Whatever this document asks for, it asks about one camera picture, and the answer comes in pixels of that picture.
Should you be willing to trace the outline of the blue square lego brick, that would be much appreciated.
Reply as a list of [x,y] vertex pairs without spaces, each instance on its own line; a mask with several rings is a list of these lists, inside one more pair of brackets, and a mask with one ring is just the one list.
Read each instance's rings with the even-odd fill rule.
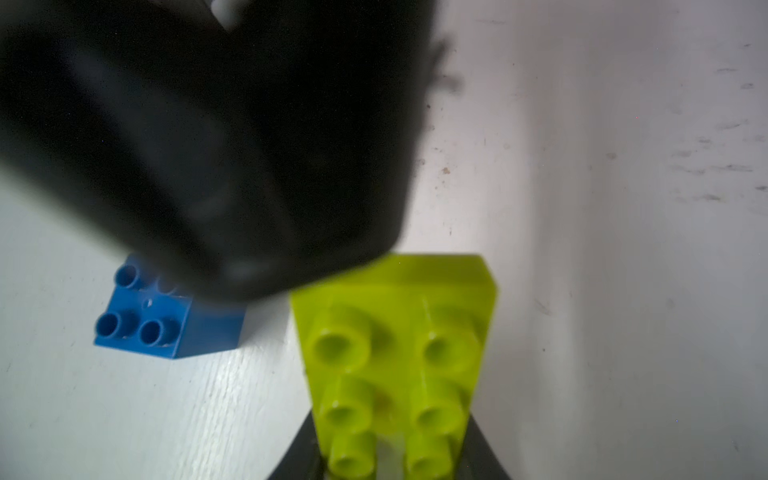
[[94,344],[167,359],[233,350],[246,310],[188,294],[130,254],[114,274],[112,296],[95,322]]

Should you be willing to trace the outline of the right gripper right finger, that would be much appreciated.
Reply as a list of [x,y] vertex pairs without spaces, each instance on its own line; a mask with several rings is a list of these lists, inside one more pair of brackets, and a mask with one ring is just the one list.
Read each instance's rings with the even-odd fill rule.
[[458,461],[458,480],[511,480],[473,416]]

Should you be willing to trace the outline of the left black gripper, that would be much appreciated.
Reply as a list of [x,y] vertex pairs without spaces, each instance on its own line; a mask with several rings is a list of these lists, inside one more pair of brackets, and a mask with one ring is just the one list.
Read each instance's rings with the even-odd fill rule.
[[1,157],[189,292],[256,300],[397,242],[432,1],[5,1]]

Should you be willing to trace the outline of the lime green lego plate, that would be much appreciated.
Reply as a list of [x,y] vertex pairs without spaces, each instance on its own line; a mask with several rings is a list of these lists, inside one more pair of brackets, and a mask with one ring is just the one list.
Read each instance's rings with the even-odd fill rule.
[[321,457],[334,479],[450,479],[494,315],[477,254],[391,254],[290,297]]

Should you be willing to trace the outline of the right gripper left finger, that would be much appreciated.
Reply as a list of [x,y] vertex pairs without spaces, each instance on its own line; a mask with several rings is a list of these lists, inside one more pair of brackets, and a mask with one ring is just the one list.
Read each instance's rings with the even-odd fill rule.
[[326,470],[314,418],[309,412],[268,480],[323,480]]

